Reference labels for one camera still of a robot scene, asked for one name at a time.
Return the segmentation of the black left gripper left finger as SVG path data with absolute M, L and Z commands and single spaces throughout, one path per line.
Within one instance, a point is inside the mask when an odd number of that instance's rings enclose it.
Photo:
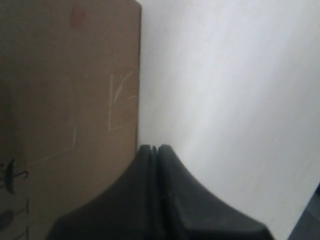
M 156 156 L 155 147 L 140 146 L 124 173 L 99 196 L 58 218 L 47 239 L 158 239 Z

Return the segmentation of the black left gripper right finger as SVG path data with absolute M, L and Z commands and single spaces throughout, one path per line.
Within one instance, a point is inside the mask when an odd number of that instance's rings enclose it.
M 207 190 L 170 145 L 157 154 L 163 219 L 173 240 L 271 240 L 261 222 L 229 206 Z

